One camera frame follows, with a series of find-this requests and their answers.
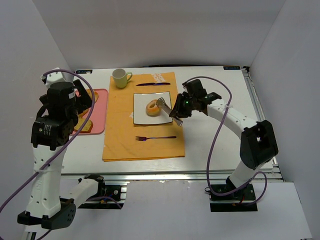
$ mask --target light green mug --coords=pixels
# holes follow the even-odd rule
[[[121,68],[118,68],[112,72],[112,77],[115,82],[115,85],[120,89],[123,89],[127,86],[127,83],[132,78],[132,75],[132,72],[126,72]]]

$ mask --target yellow tablecloth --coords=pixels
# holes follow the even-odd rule
[[[153,82],[167,82],[171,85],[136,86],[141,83]],[[185,156],[183,129],[177,126],[175,122],[162,125],[134,124],[134,93],[146,94],[168,91],[173,106],[178,94],[174,72],[133,75],[128,85],[123,89],[117,88],[114,80],[110,77],[103,161],[151,160]],[[177,138],[136,141],[136,136],[177,136]]]

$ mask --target dark fork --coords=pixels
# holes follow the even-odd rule
[[[148,139],[176,139],[177,136],[159,136],[159,137],[145,137],[145,136],[136,136],[135,140],[137,141],[146,141]]]

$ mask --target white wall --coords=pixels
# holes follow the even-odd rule
[[[287,0],[251,67],[275,130],[280,170],[294,181],[315,240],[320,239],[319,44],[320,2]]]
[[[0,7],[0,204],[33,173],[31,128],[46,93],[40,75],[68,68],[31,0],[3,0]],[[0,214],[0,236],[21,239],[17,215],[25,210],[30,188]]]
[[[33,0],[72,69],[251,65],[285,0]]]

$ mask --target fork handle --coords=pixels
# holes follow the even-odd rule
[[[176,139],[177,136],[159,136],[159,137],[148,137],[148,139]]]

